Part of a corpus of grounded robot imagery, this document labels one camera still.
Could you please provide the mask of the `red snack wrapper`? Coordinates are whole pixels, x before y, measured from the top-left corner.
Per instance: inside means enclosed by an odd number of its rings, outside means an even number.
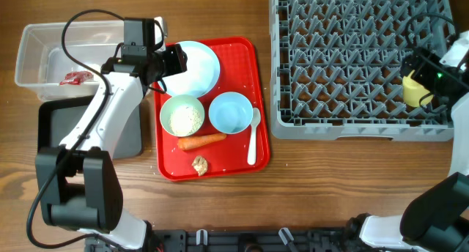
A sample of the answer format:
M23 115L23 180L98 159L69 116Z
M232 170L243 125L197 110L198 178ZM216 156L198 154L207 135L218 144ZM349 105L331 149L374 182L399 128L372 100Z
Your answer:
M77 71L66 74L60 85L81 85L83 82L92 80L94 74L89 71Z

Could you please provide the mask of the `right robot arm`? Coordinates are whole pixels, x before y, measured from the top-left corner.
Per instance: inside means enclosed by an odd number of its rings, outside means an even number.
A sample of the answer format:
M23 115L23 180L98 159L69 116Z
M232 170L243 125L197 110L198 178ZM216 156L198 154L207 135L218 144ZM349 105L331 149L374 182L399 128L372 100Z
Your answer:
M428 105L448 99L454 126L451 166L446 179L413 200L402 215L361 214L344 230L343 251L467 251L468 219L468 33L439 57L417 48L405 59L404 102Z

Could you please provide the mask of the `yellow plastic cup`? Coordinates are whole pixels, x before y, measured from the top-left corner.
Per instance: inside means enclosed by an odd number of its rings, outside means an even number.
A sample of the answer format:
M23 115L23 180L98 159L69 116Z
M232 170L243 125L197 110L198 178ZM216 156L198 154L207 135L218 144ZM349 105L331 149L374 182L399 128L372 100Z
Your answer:
M432 102L434 95L413 79L414 74L415 70L412 70L402 79L403 100L407 105L414 108L420 107L421 105L426 106Z

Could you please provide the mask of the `light blue bowl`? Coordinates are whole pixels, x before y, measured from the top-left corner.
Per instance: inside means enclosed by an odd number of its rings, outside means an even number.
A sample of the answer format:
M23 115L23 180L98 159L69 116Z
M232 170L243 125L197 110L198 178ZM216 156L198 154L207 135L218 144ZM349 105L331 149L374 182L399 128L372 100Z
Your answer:
M244 131L253 119L254 110L250 100L238 92L224 92L210 104L208 116L212 126L225 134Z

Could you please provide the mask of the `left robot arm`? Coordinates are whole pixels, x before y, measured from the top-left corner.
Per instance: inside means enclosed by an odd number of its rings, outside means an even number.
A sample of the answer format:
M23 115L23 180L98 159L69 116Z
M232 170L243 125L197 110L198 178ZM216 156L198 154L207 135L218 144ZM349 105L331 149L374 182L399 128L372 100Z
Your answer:
M55 249L79 240L99 240L118 251L154 251L150 223L123 207L123 193L112 163L128 118L163 78L187 70L178 44L166 46L162 18L124 18L124 40L100 70L99 87L84 115L57 147L41 148L35 158L38 194L29 210L29 241ZM32 222L40 210L45 224L81 236L45 244Z

